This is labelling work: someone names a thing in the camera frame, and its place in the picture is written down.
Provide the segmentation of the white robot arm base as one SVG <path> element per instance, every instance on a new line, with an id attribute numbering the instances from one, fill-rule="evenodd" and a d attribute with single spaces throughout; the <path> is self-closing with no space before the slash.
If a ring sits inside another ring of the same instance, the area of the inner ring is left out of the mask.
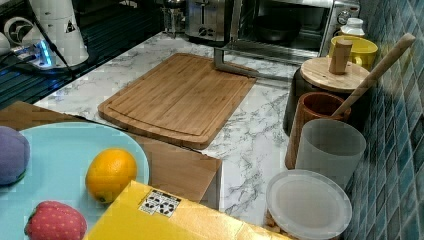
<path id="1" fill-rule="evenodd" d="M 29 0 L 38 20 L 27 36 L 40 49 L 41 69 L 73 67 L 89 58 L 72 0 Z"/>

